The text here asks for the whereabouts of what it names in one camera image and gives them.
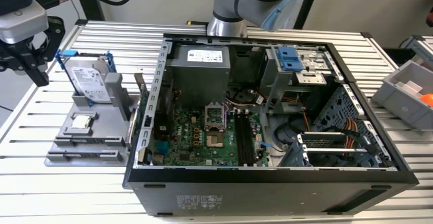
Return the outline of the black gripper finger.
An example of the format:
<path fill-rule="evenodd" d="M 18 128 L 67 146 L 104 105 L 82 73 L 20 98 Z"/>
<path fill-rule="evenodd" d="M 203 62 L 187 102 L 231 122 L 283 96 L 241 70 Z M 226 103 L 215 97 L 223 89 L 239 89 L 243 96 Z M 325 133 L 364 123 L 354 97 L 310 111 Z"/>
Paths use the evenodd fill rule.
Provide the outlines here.
<path fill-rule="evenodd" d="M 48 16 L 48 29 L 44 31 L 46 40 L 36 50 L 38 67 L 46 65 L 55 58 L 64 38 L 64 21 L 58 16 Z"/>
<path fill-rule="evenodd" d="M 38 65 L 32 61 L 16 58 L 14 56 L 1 56 L 1 72 L 14 70 L 19 75 L 27 75 L 38 85 Z"/>

